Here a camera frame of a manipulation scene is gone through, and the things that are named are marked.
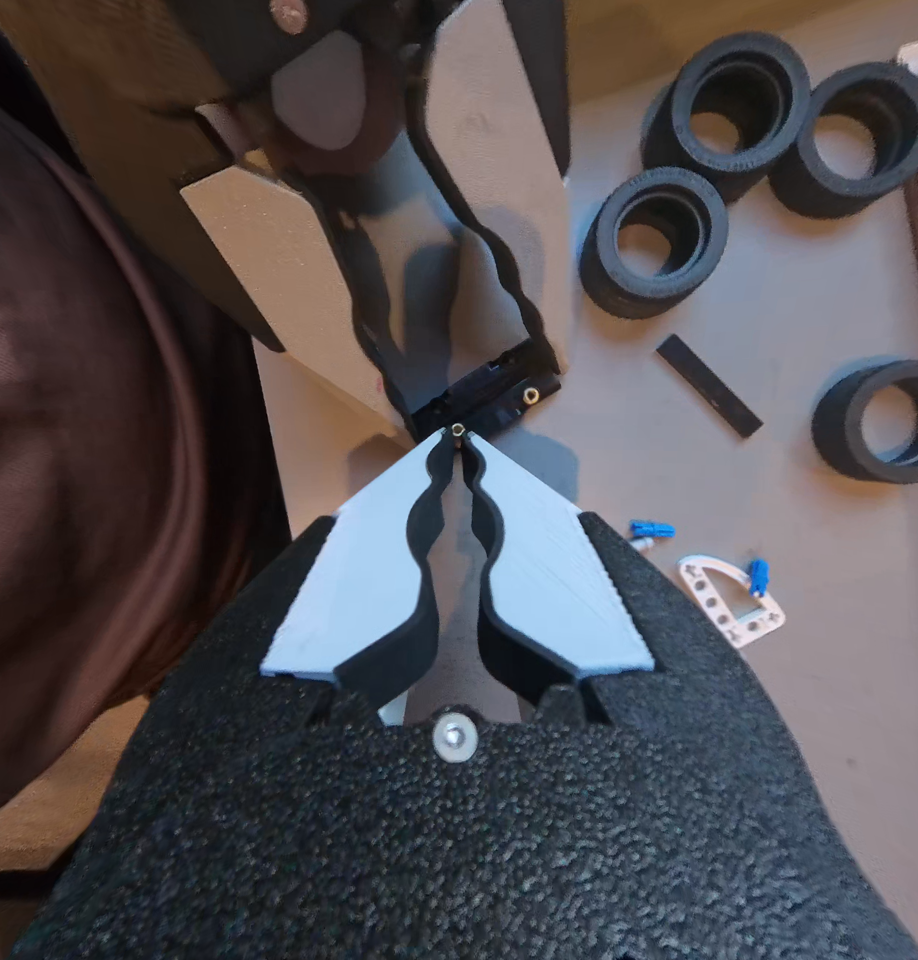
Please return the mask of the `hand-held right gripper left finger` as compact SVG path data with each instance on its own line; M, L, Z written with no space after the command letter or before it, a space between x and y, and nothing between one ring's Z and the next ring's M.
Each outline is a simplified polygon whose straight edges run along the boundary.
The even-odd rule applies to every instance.
M411 686L424 675L438 639L429 552L451 473L451 433L433 433L333 511L261 675L335 686Z

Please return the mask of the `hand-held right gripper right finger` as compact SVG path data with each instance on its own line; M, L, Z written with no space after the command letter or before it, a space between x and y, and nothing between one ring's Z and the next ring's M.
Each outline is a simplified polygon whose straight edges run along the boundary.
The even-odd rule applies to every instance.
M463 437L473 533L484 549L477 645L495 679L652 671L581 510L478 434Z

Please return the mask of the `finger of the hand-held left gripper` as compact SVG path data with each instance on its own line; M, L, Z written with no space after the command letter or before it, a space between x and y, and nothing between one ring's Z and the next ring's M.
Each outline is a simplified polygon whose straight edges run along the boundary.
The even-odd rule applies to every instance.
M410 136L455 218L489 248L541 362L568 370L571 214L513 22L459 2L423 49Z
M319 207L271 170L231 163L179 188L216 251L296 365L385 437L414 439L365 350Z

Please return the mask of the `white holed frame piece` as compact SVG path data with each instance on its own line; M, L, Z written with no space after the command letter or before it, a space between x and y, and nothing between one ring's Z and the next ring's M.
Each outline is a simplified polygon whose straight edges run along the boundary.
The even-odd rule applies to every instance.
M766 597L749 594L749 569L708 554L685 554L677 559L677 574L685 592L733 649L773 633L789 621L771 592ZM736 615L714 585L714 574L740 585L754 600L754 608Z

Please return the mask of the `black panel piece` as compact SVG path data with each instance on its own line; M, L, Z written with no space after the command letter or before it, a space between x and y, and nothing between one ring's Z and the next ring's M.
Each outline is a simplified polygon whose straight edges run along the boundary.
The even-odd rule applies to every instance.
M687 343L681 340L681 336L668 335L656 345L656 355L675 370L740 439L751 439L764 427L764 419Z
M442 395L406 414L406 429L414 440L453 422L483 437L497 434L533 408L523 404L526 386L541 392L540 402L561 389L558 371L530 339L477 365Z

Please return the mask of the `black rubber tyre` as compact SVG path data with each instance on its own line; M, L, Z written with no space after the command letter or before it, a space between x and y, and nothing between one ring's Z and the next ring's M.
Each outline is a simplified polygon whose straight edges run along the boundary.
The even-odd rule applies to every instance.
M668 243L655 273L640 273L620 258L619 234L627 226L648 226ZM589 224L580 257L581 283L614 318L660 316L708 279L727 234L727 207L708 180L675 164L643 168L620 182Z
M907 443L883 457L863 437L863 414L873 395L900 389L914 408ZM888 485L918 483L918 359L863 365L838 378L817 402L811 419L814 448L843 476Z
M873 145L872 170L848 177L820 154L820 117L857 121ZM820 82L800 131L768 174L776 199L814 219L841 219L910 182L918 170L918 73L894 61L845 66Z
M647 168L689 168L730 204L792 145L810 100L810 71L789 41L764 30L717 38L695 51L655 100L643 121L642 163ZM714 151L697 136L691 117L705 112L733 124L737 144L731 152Z

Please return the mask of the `person's brown hoodie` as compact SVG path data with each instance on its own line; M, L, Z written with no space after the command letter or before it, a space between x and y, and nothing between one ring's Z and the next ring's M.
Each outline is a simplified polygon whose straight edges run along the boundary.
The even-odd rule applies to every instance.
M0 32L0 808L287 541L251 336L110 210Z

